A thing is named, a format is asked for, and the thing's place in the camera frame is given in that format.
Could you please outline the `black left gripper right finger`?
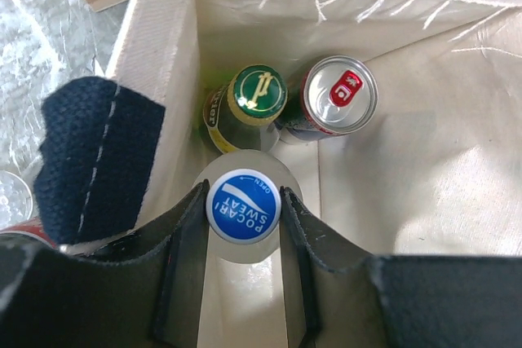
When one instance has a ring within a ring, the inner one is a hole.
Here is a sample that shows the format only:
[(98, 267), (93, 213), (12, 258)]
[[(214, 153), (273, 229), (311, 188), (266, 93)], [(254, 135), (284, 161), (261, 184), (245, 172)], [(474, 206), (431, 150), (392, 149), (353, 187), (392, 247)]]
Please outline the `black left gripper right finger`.
[(369, 253), (281, 189), (279, 225), (287, 341), (381, 344), (383, 320), (365, 265)]

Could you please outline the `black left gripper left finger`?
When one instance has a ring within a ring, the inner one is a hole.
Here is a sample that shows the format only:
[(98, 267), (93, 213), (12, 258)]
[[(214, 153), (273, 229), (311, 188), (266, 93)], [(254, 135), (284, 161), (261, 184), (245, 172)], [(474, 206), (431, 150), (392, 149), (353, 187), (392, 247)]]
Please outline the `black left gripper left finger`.
[(208, 181), (172, 209), (87, 256), (63, 344), (195, 344), (209, 225)]

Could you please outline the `beige canvas tote bag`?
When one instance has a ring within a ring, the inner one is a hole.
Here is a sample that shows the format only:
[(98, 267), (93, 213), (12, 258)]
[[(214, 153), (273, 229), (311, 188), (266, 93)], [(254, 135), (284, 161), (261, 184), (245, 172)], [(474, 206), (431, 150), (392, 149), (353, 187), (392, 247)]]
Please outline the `beige canvas tote bag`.
[(107, 73), (186, 108), (194, 73), (365, 60), (376, 116), (277, 156), (307, 206), (375, 253), (521, 252), (521, 0), (130, 0)]

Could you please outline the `green gold-capped glass bottle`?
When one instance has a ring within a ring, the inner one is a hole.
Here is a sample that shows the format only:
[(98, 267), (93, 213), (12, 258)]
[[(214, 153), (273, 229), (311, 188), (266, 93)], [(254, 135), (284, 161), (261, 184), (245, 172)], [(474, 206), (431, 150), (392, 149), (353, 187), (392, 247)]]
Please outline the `green gold-capped glass bottle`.
[(202, 130), (223, 153), (272, 150), (280, 139), (276, 119), (288, 99), (277, 70), (266, 64), (241, 69), (232, 80), (212, 90), (202, 107)]

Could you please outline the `red bull can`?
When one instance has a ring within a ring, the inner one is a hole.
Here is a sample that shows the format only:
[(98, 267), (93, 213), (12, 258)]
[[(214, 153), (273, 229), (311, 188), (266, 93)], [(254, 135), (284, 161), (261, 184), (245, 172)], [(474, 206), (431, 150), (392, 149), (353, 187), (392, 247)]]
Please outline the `red bull can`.
[(358, 59), (315, 59), (287, 80), (289, 98), (276, 119), (281, 141), (310, 143), (365, 127), (378, 105), (374, 75)]

